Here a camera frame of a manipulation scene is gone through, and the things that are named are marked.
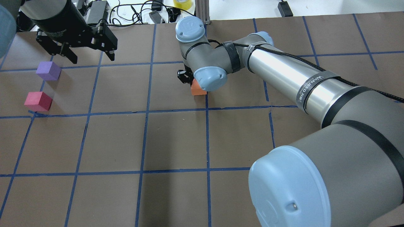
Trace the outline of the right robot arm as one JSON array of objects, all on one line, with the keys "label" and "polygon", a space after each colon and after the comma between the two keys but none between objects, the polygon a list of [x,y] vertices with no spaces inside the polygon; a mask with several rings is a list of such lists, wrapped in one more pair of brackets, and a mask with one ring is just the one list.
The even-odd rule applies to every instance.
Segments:
[{"label": "right robot arm", "polygon": [[403,206],[403,99],[284,53],[264,31],[212,47],[203,21],[185,17],[175,35],[182,83],[210,92],[245,69],[290,99],[269,115],[289,120],[296,141],[249,169],[262,227],[368,227]]}]

